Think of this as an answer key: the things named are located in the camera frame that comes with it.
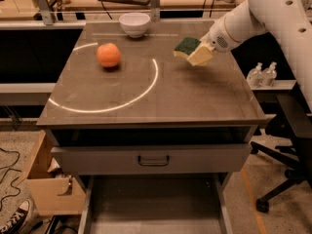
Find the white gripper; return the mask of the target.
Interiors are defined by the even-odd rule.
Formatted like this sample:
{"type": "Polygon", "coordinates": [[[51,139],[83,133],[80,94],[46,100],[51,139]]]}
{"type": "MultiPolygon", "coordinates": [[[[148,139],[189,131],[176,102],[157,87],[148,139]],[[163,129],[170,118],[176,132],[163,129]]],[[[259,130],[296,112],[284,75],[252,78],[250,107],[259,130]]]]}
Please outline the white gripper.
{"type": "Polygon", "coordinates": [[[201,43],[187,58],[192,66],[205,64],[214,57],[214,52],[230,52],[237,48],[241,41],[236,40],[228,31],[226,17],[216,20],[209,31],[200,38],[201,43]]]}

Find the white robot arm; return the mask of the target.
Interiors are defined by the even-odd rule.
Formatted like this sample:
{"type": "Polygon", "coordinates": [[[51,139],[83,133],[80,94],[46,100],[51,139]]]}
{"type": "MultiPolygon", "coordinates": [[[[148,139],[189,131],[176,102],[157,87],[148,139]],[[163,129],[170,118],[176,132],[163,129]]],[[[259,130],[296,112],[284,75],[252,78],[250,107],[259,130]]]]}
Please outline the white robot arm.
{"type": "Polygon", "coordinates": [[[199,65],[216,52],[226,53],[248,39],[269,32],[312,109],[312,24],[306,16],[311,0],[245,0],[218,19],[187,60],[199,65]]]}

